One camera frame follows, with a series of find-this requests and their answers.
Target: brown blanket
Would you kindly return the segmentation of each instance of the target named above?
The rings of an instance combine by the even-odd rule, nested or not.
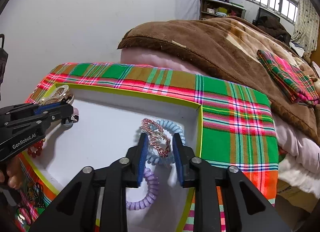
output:
[[[256,21],[256,26],[260,30],[289,46],[291,35],[276,18],[261,16]]]
[[[289,47],[249,22],[238,17],[225,17],[145,23],[126,33],[118,49],[128,47],[166,52],[190,62],[212,77],[243,84],[266,94],[274,113],[319,144],[317,127],[320,116],[317,114],[316,119],[313,108],[291,103],[255,60],[254,53],[263,49],[292,64],[299,65],[299,60]]]

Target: shelf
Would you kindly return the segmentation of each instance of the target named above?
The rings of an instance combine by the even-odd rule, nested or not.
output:
[[[241,10],[245,10],[245,8],[242,7],[242,6],[230,4],[230,3],[223,2],[223,1],[219,1],[219,0],[207,0],[207,1],[216,2],[216,3],[221,3],[221,4],[226,4],[226,5],[229,5],[229,6],[233,6],[233,7],[239,8],[239,9],[241,9]]]
[[[212,16],[215,16],[215,17],[225,17],[225,16],[221,16],[221,15],[216,15],[216,14],[208,13],[208,12],[203,12],[203,11],[201,11],[201,13],[203,13],[203,14],[208,14],[208,15],[212,15]]]

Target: purple spiral hair tie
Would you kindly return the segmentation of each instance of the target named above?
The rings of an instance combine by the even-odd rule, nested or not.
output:
[[[143,200],[137,201],[137,202],[126,202],[126,209],[127,210],[140,210],[140,209],[145,209],[149,207],[157,198],[156,195],[158,195],[158,190],[159,190],[159,182],[158,182],[158,177],[156,177],[149,168],[145,168],[143,171],[143,176],[145,177],[149,189],[147,192],[147,195],[144,197]]]

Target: jewelry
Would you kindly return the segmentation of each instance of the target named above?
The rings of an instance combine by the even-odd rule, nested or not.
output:
[[[163,133],[163,128],[155,121],[144,118],[141,121],[141,129],[149,135],[149,144],[157,150],[159,156],[168,157],[170,152],[170,139]],[[166,141],[166,148],[163,150],[156,141],[164,139]]]
[[[182,144],[183,145],[186,144],[186,138],[185,138],[185,136],[183,134],[183,130],[175,122],[161,119],[161,120],[157,120],[156,123],[158,125],[160,125],[161,127],[163,127],[163,129],[169,131],[172,135],[174,133],[179,133]],[[150,126],[150,128],[152,130],[156,130],[157,129],[157,127],[155,127],[153,125]],[[148,163],[151,163],[152,165],[156,165],[156,164],[162,165],[162,164],[175,163],[174,156],[172,155],[172,153],[170,155],[168,155],[167,158],[162,158],[162,157],[159,157],[159,156],[155,155],[152,151],[148,152],[147,161],[148,161]]]
[[[144,197],[143,200],[137,202],[126,202],[126,209],[127,210],[140,210],[149,207],[153,202],[157,199],[158,190],[159,190],[159,182],[158,177],[156,177],[153,171],[150,168],[145,168],[143,171],[143,176],[146,179],[149,189],[147,195]]]
[[[64,98],[70,98],[67,103],[71,104],[74,100],[74,95],[71,94],[69,85],[62,85],[60,87],[57,87],[55,90],[52,91],[52,93],[46,97],[41,98],[38,102],[39,105],[47,105],[51,103],[60,102]]]
[[[32,146],[30,146],[27,151],[28,155],[31,155],[32,158],[36,158],[37,156],[40,156],[43,149],[42,146],[44,142],[45,142],[45,138],[43,138],[39,142],[36,142]]]

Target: screw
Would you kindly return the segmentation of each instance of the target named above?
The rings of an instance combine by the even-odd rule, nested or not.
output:
[[[229,171],[231,171],[233,173],[237,173],[239,171],[239,169],[236,166],[230,166]]]
[[[119,160],[119,163],[121,163],[121,164],[127,164],[127,163],[129,163],[130,162],[130,160],[129,160],[129,158],[127,158],[127,157],[123,157],[123,158],[121,158],[120,160]]]
[[[83,173],[90,173],[92,172],[93,168],[91,166],[86,166],[82,169]]]
[[[193,158],[191,159],[191,161],[192,161],[193,163],[201,163],[201,162],[202,162],[201,158],[199,158],[199,157],[193,157]]]

